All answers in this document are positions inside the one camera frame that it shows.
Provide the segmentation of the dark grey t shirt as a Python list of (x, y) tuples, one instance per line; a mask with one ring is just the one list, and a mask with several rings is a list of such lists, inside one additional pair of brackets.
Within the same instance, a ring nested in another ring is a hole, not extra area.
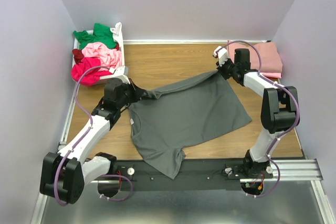
[(146, 90), (129, 107), (131, 138), (143, 160), (174, 179), (183, 148), (202, 144), (249, 124), (230, 84), (217, 71)]

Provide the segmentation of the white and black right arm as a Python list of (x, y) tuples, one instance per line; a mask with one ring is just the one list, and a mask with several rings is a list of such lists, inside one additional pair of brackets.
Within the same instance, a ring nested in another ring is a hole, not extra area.
[(217, 69), (224, 79), (233, 78), (262, 97), (260, 120), (263, 129), (242, 164), (244, 176), (256, 177), (267, 170), (278, 142), (299, 123), (297, 90), (282, 86), (252, 69), (250, 53), (246, 48), (236, 49), (234, 60), (221, 46), (215, 49), (213, 56), (218, 59)]

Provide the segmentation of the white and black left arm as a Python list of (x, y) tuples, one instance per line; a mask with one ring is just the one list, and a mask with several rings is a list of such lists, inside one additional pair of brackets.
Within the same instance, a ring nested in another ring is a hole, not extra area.
[(99, 153), (87, 160), (93, 147), (117, 123), (122, 110), (141, 100), (144, 90), (126, 77), (112, 78), (104, 86), (97, 106), (75, 138), (57, 153), (43, 159), (39, 191), (55, 198), (61, 206), (74, 204), (84, 187), (93, 180), (112, 175), (118, 177), (115, 156)]

